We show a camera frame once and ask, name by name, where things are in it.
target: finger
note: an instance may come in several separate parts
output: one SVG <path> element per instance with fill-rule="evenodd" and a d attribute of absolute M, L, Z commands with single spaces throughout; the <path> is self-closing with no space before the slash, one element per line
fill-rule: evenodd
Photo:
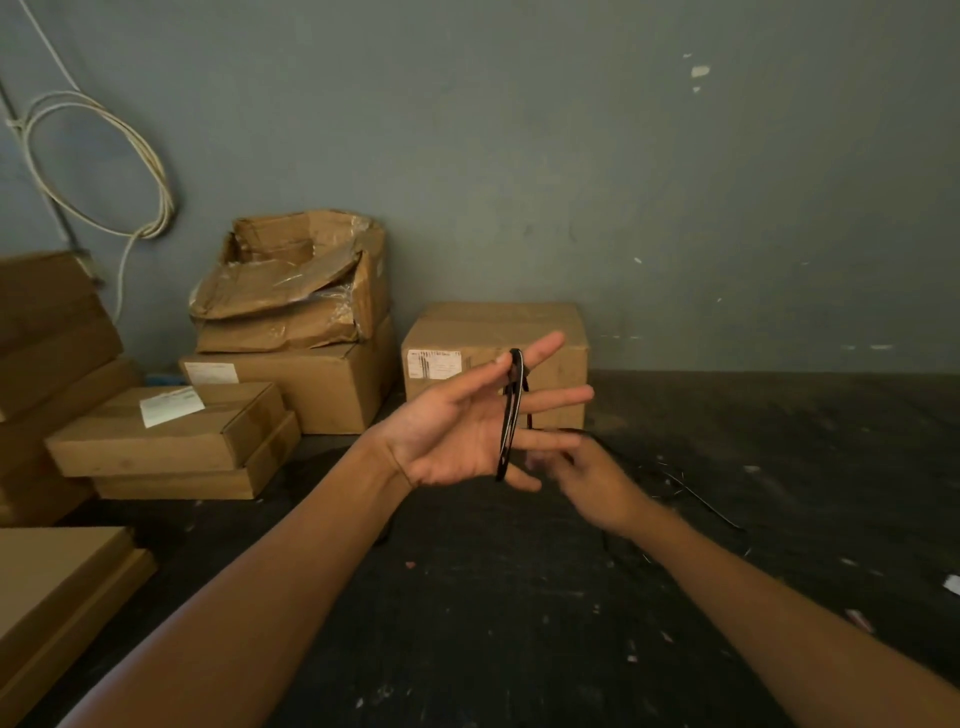
<path fill-rule="evenodd" d="M 504 352 L 493 361 L 448 379 L 435 389 L 452 401 L 463 400 L 504 377 L 510 371 L 511 361 L 510 353 Z"/>
<path fill-rule="evenodd" d="M 529 392 L 520 399 L 520 412 L 545 412 L 556 407 L 566 407 L 569 404 L 583 404 L 593 399 L 593 387 L 583 384 L 579 387 L 566 389 L 541 389 L 539 392 Z"/>
<path fill-rule="evenodd" d="M 529 473 L 525 473 L 516 465 L 511 463 L 507 466 L 507 472 L 503 476 L 504 481 L 519 491 L 536 493 L 542 484 Z"/>
<path fill-rule="evenodd" d="M 588 468 L 604 460 L 613 460 L 607 451 L 591 437 L 582 438 L 580 447 L 571 450 L 570 454 L 573 456 L 573 462 L 581 468 Z"/>
<path fill-rule="evenodd" d="M 562 331 L 548 333 L 523 350 L 523 366 L 533 369 L 542 364 L 557 353 L 565 341 L 566 336 Z"/>
<path fill-rule="evenodd" d="M 519 428 L 514 435 L 514 447 L 516 449 L 573 450 L 580 447 L 583 439 L 583 436 L 576 432 Z"/>
<path fill-rule="evenodd" d="M 543 470 L 559 483 L 570 483 L 577 476 L 577 469 L 568 457 L 565 452 L 532 450 L 527 453 L 527 470 Z"/>

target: box flap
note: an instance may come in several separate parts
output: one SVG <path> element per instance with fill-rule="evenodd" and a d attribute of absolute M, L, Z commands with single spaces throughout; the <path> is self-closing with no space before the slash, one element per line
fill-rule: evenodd
<path fill-rule="evenodd" d="M 571 349 L 588 347 L 574 303 L 433 303 L 417 319 L 403 349 L 523 347 L 553 330 Z"/>

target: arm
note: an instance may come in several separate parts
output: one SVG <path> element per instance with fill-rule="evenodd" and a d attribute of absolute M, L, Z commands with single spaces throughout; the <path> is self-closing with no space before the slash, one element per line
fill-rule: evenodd
<path fill-rule="evenodd" d="M 564 343 L 524 352 L 532 368 Z M 496 470 L 510 356 L 431 387 L 372 428 L 273 530 L 184 603 L 64 719 L 66 728 L 258 726 L 270 715 L 337 595 L 414 486 Z M 523 398 L 523 412 L 590 400 L 587 386 Z M 522 430 L 520 449 L 575 448 L 570 433 Z M 511 466 L 507 481 L 540 482 Z"/>
<path fill-rule="evenodd" d="M 952 726 L 960 692 L 649 499 L 590 440 L 535 453 L 590 522 L 657 559 L 803 728 Z"/>
<path fill-rule="evenodd" d="M 112 670 L 64 726 L 258 726 L 410 492 L 361 439 L 321 484 Z"/>

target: right hand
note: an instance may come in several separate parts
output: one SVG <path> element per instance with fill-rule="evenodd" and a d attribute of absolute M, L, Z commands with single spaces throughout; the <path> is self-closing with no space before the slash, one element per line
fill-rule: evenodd
<path fill-rule="evenodd" d="M 568 457 L 556 451 L 528 452 L 527 468 L 546 470 L 587 521 L 631 538 L 644 510 L 653 501 L 589 437 L 566 453 Z"/>

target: hand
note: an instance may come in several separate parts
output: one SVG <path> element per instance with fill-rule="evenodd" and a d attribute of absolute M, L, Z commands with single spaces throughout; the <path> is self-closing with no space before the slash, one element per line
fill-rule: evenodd
<path fill-rule="evenodd" d="M 534 369 L 564 345 L 564 335 L 554 331 L 523 352 L 528 369 Z M 477 475 L 496 473 L 500 431 L 506 398 L 497 390 L 508 382 L 508 352 L 494 361 L 436 384 L 371 428 L 368 435 L 382 443 L 413 485 L 449 485 Z M 521 413 L 545 412 L 593 399 L 588 385 L 568 389 L 525 392 Z M 515 449 L 557 450 L 576 448 L 581 436 L 518 427 Z M 521 491 L 538 491 L 540 481 L 511 464 L 504 478 Z"/>
<path fill-rule="evenodd" d="M 568 453 L 528 452 L 527 468 L 546 470 L 581 516 L 624 538 L 633 538 L 640 516 L 652 505 L 607 451 L 589 437 Z"/>

